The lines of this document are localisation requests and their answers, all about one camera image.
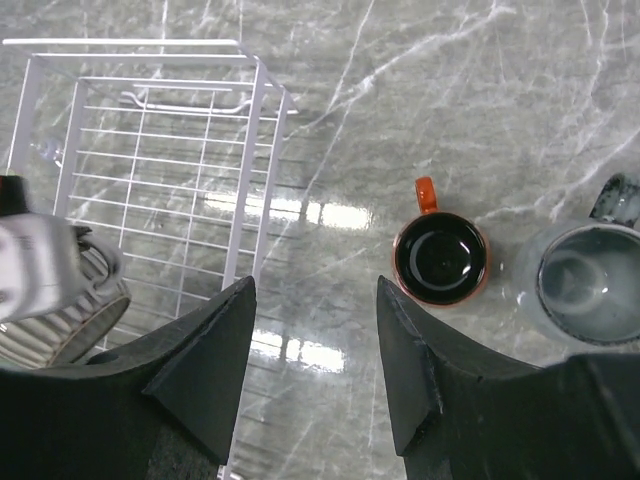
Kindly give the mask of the orange ceramic mug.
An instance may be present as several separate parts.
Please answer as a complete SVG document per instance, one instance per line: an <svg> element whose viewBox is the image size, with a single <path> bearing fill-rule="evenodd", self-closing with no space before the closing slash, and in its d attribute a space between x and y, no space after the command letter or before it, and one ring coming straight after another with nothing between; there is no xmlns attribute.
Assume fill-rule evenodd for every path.
<svg viewBox="0 0 640 480"><path fill-rule="evenodd" d="M450 307L478 294L489 280L490 245L470 220L439 208L430 177L415 180L420 215L396 235L392 270L417 302Z"/></svg>

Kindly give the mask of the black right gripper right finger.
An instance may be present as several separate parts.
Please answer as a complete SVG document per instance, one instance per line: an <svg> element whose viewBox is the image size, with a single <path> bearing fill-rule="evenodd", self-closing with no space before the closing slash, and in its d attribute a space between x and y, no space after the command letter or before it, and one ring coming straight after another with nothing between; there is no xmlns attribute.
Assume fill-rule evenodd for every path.
<svg viewBox="0 0 640 480"><path fill-rule="evenodd" d="M377 326L396 453L411 479L635 479L639 358L539 368L472 340L393 282Z"/></svg>

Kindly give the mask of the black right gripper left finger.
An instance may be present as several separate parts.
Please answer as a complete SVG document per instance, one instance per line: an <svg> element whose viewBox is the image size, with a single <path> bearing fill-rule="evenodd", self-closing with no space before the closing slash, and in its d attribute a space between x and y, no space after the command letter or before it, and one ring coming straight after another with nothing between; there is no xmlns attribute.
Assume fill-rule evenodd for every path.
<svg viewBox="0 0 640 480"><path fill-rule="evenodd" d="M228 462L256 316L245 277L84 364L1 372L5 479L213 479Z"/></svg>

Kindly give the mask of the ribbed striped ceramic cup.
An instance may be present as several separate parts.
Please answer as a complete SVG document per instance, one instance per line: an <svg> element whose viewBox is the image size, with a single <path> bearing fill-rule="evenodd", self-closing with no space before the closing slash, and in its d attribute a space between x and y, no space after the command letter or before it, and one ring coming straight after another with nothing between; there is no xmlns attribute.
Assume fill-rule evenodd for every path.
<svg viewBox="0 0 640 480"><path fill-rule="evenodd" d="M87 226L74 227L85 289L69 306L1 326L1 366L41 369L81 359L131 303L122 252Z"/></svg>

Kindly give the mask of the pale blue ceramic mug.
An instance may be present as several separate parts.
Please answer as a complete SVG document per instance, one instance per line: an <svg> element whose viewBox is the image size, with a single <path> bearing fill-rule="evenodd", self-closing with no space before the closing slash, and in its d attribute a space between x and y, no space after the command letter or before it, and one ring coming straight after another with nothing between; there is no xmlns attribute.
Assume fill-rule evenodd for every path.
<svg viewBox="0 0 640 480"><path fill-rule="evenodd" d="M614 346L639 338L639 177L611 176L588 217L554 223L525 241L512 288L545 336Z"/></svg>

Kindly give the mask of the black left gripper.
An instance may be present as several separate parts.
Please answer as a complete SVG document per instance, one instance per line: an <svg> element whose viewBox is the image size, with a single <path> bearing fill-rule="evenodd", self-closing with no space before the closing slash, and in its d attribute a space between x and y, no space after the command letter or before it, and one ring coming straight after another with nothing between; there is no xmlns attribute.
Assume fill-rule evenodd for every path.
<svg viewBox="0 0 640 480"><path fill-rule="evenodd" d="M18 175L0 176L0 215L12 216L30 212L27 185Z"/></svg>

